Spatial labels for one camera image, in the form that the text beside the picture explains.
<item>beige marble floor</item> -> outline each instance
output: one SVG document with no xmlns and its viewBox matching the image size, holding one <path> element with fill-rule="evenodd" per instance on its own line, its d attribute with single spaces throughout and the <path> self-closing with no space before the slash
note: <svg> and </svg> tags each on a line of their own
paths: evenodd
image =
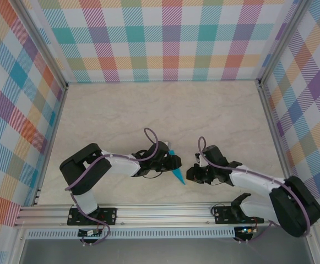
<svg viewBox="0 0 320 264">
<path fill-rule="evenodd" d="M 144 127 L 154 129 L 159 140 L 172 142 L 182 158 L 183 176 L 195 162 L 201 135 L 229 161 L 283 176 L 252 81 L 71 85 L 39 204 L 71 204 L 58 168 L 63 160 L 91 142 L 113 153 L 147 149 Z M 246 191 L 226 184 L 186 183 L 171 172 L 153 180 L 109 175 L 93 190 L 99 203 L 137 204 L 231 201 Z"/>
</svg>

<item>blue object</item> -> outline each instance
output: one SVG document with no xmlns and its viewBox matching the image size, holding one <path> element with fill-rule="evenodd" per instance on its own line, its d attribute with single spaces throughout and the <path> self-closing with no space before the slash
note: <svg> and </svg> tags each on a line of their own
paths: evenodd
<svg viewBox="0 0 320 264">
<path fill-rule="evenodd" d="M 173 155 L 175 155 L 175 151 L 170 150 L 169 154 L 173 156 Z M 182 176 L 180 169 L 174 169 L 174 170 L 172 170 L 172 172 L 178 178 L 178 180 L 180 180 L 184 185 L 186 185 L 186 182 L 183 180 L 183 176 Z"/>
</svg>

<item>checkered backdrop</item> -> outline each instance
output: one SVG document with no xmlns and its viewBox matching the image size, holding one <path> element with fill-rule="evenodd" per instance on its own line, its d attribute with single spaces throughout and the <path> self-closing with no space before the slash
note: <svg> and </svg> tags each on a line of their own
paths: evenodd
<svg viewBox="0 0 320 264">
<path fill-rule="evenodd" d="M 45 158 L 62 89 L 24 25 L 0 0 L 0 263 Z"/>
<path fill-rule="evenodd" d="M 79 83 L 256 79 L 296 1 L 24 0 Z"/>
<path fill-rule="evenodd" d="M 298 26 L 266 91 L 292 171 L 320 203 L 320 0 Z"/>
</svg>

